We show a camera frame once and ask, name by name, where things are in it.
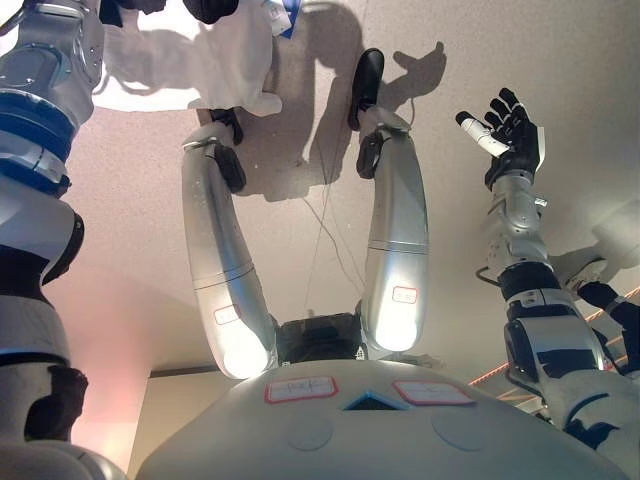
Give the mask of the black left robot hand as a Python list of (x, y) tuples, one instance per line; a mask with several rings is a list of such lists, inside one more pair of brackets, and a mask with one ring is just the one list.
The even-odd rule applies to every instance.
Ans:
[(124, 13), (151, 14), (162, 11), (166, 3), (166, 0), (101, 0), (99, 19), (105, 25), (122, 26)]

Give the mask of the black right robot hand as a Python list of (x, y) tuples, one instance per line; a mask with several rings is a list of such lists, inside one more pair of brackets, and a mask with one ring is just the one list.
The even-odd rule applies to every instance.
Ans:
[(537, 126), (526, 108), (509, 88), (503, 87), (489, 103), (490, 110), (481, 121), (467, 111), (455, 116), (457, 125), (491, 156), (485, 173), (485, 186), (513, 172), (533, 181), (545, 160), (544, 128)]

